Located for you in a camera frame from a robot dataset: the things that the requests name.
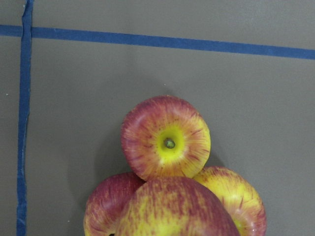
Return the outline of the red yellow apple carried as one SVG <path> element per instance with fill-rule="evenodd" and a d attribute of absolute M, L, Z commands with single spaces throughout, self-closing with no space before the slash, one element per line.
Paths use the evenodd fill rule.
<path fill-rule="evenodd" d="M 218 197 L 187 177 L 159 177 L 139 187 L 124 206 L 117 236 L 237 236 Z"/>

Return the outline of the red yellow apple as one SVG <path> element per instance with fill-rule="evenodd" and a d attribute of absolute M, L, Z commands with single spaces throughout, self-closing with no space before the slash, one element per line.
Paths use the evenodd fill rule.
<path fill-rule="evenodd" d="M 240 235 L 266 235 L 267 217 L 263 201 L 240 174 L 227 167 L 210 166 L 203 168 L 193 179 L 220 199 Z"/>
<path fill-rule="evenodd" d="M 143 180 L 194 177 L 210 156 L 207 123 L 187 101 L 170 95 L 136 105 L 121 127 L 122 150 L 131 169 Z"/>
<path fill-rule="evenodd" d="M 116 233 L 121 212 L 144 180 L 133 172 L 103 180 L 89 196 L 83 227 L 86 236 L 110 236 Z"/>

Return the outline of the red yellow apple far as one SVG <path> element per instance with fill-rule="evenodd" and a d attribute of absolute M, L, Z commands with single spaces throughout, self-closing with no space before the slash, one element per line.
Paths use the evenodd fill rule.
<path fill-rule="evenodd" d="M 210 166 L 203 168 L 193 179 L 220 199 L 240 235 L 266 235 L 267 217 L 263 201 L 240 174 L 227 167 Z"/>

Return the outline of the red yellow apple left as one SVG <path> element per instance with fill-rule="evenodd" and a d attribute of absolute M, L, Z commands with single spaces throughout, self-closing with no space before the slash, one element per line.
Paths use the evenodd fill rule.
<path fill-rule="evenodd" d="M 89 196 L 83 227 L 86 236 L 110 236 L 116 233 L 121 212 L 144 180 L 133 172 L 103 180 Z"/>

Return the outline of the red yellow apple near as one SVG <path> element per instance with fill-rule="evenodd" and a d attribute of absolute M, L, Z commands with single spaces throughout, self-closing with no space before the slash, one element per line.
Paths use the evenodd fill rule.
<path fill-rule="evenodd" d="M 194 177 L 210 156 L 207 123 L 187 101 L 170 95 L 136 105 L 121 127 L 122 150 L 131 169 L 143 180 Z"/>

